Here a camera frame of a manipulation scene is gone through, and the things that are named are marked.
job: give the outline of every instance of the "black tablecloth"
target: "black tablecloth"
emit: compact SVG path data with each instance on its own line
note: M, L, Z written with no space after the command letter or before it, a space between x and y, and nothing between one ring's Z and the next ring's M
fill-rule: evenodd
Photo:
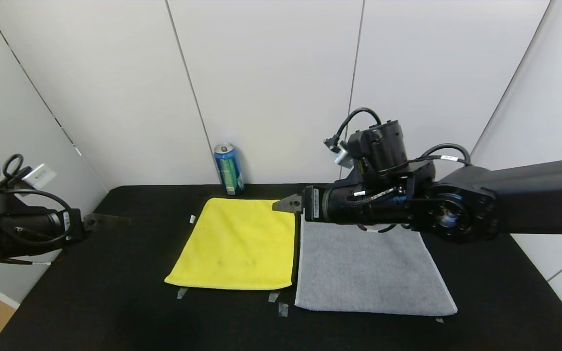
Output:
M248 185L242 198L283 198L301 185ZM423 235L459 313L413 317L312 312L281 290L287 318L265 291L189 289L163 282L220 186L110 191L97 213L134 225L71 247L0 334L3 350L562 350L562 302L508 235L457 245Z

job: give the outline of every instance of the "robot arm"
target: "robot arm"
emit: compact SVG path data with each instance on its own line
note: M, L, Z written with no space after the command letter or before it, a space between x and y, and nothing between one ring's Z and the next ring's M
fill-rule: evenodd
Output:
M338 145L337 134L325 140L338 154L336 163L352 162L348 178L308 186L273 209L304 213L314 222L400 224L454 242L501 233L562 234L562 161L489 171L472 166L469 153L456 144L408 160L399 123L375 120L377 125L352 134L348 142ZM463 158L432 155L447 148L461 151ZM435 182L435 159L465 166Z
M18 160L9 173L11 162ZM22 156L13 155L4 165L4 180L0 182L0 262L22 255L39 255L85 240L91 233L129 225L127 218L89 214L82 219L79 209L72 209L61 198L34 189L28 180L31 167L21 169ZM58 202L64 210L25 205L16 194L41 195Z

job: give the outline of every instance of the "soda can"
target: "soda can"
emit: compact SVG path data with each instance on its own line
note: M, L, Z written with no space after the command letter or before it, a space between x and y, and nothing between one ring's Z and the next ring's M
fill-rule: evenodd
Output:
M244 191L236 148L224 142L214 147L214 158L221 173L222 184L229 195L237 195Z

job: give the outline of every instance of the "black cable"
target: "black cable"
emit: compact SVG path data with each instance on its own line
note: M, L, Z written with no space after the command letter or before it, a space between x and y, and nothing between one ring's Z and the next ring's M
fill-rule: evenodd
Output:
M431 147L430 149L426 150L422 156L418 157L418 158L424 158L432 153L434 153L437 150L442 150L442 149L455 149L455 150L459 150L460 153L462 153L463 158L470 163L471 165L471 158L470 158L470 153L468 153L468 151L460 146L459 144L452 144L450 142L444 143L444 144L439 144L439 145L435 145L433 147Z
M359 229L361 229L362 231L364 231L364 232L367 232L367 231L368 231L368 229L367 229L363 224L357 224L357 227L358 227ZM396 227L395 224L390 224L388 227L386 227L386 228L384 228L384 229L381 229L380 231L377 231L377 233L385 233L385 232L388 232L388 231L390 231L391 229L394 229L394 227Z
M7 169L8 169L8 167L10 167L11 162L13 162L13 160L16 160L16 159L18 159L19 162L18 162L16 168L14 169L14 172L12 174L9 174ZM50 198L51 200L60 204L60 206L64 207L64 210L67 211L67 213L69 213L69 217L72 217L73 209L71 209L71 206L69 206L69 204L67 204L64 200L62 200L62 198L59 198L58 196L55 196L54 194L47 193L46 191L35 190L35 189L10 190L10 189L7 189L6 187L4 187L5 185L7 185L9 180L12 180L13 178L18 179L18 172L20 170L20 167L22 166L22 162L23 162L23 156L20 155L20 154L14 154L11 157L9 157L8 160L6 160L6 162L4 163L3 171L2 171L2 173L4 174L4 177L6 179L3 180L2 182L0 182L0 193L1 194L41 195L41 196ZM28 232L28 233L32 233L34 235L40 234L40 233L36 233L34 231L30 231L29 229L21 228L21 227L17 227L17 228L14 228L11 231L7 231L7 229L4 226L2 220L0 219L0 227L2 227L2 229L4 230L5 233L7 233L10 237L12 237L17 242L20 242L20 243L25 244L25 245L30 245L30 246L45 246L45 245L55 244L56 242L58 242L58 241L62 240L63 238L69 236L74 230L74 225L75 225L75 222L71 221L71 224L64 231L64 233L58 235L57 237L51 238L49 240L35 241L35 240L27 240L27 238L22 237L18 233L22 233L24 231Z
M377 124L381 124L381 118L379 118L379 116L377 116L377 113L372 111L372 109L368 109L368 107L360 107L359 109L356 109L355 111L352 111L348 115L348 117L346 117L344 122L341 123L340 128L337 130L337 133L335 133L337 138L339 138L341 136L341 133L344 131L344 128L346 128L346 126L348 126L348 123L350 123L350 120L353 117L355 117L355 115L357 115L358 113L369 113L369 114L372 115L372 117L374 117L374 120L376 120Z
M456 160L453 160L450 157L442 158L442 155L428 155L428 156L418 157L413 160L409 160L409 162L420 162L420 161L428 161L428 160L446 160L446 161L460 162L466 166L473 166L473 164L471 164L469 161L464 160L463 158L454 157L456 158Z
M8 167L10 167L10 164L12 163L13 160L18 159L19 162L16 164L16 168L14 169L14 171L12 172L14 175L9 174L7 172ZM21 154L14 154L12 156L10 156L6 162L4 163L4 169L3 169L3 174L4 177L6 177L6 179L12 179L12 178L16 178L16 175L19 173L20 167L23 165L23 155Z

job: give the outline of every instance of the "tape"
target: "tape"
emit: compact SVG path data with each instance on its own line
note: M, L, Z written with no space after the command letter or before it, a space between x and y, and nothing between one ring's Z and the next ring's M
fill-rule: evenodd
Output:
M181 300L187 291L188 288L179 289L179 291L177 292L177 300Z
M279 297L279 291L272 291L270 295L268 295L268 302L277 301L277 297Z
M441 159L442 159L442 160L454 161L454 162L459 161L459 157L448 156L448 155L442 155L442 156L441 156Z
M279 302L279 317L287 317L289 306L283 302Z

